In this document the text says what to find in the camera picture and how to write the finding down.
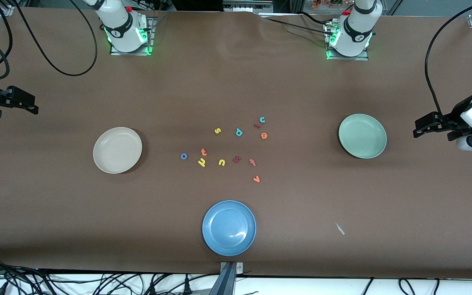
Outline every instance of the table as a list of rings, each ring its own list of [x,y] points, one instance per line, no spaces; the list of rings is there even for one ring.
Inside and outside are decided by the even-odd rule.
[[[75,10],[24,12],[54,64],[72,73],[90,64],[90,33]],[[86,15],[99,56],[77,78],[54,71],[18,15],[9,18],[11,73],[0,88],[32,93],[39,114],[5,109],[0,119],[5,263],[216,272],[228,258],[204,244],[202,219],[213,204],[239,200],[256,216],[257,237],[230,260],[254,275],[472,278],[472,153],[446,134],[412,137],[414,120],[434,110],[423,60],[446,19],[380,18],[363,62],[326,60],[318,33],[251,13],[170,13],[152,56],[110,56],[97,15]],[[442,33],[429,66],[445,112],[472,94],[464,19]],[[339,123],[359,112],[388,134],[375,159],[339,144]],[[262,131],[253,129],[260,116]],[[92,148],[118,126],[135,129],[144,151],[133,170],[109,175]]]

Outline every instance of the green plate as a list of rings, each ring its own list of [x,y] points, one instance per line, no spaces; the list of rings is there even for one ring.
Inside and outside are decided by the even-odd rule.
[[[338,136],[343,148],[360,159],[380,155],[387,145],[384,126],[366,114],[354,114],[345,118],[340,124]]]

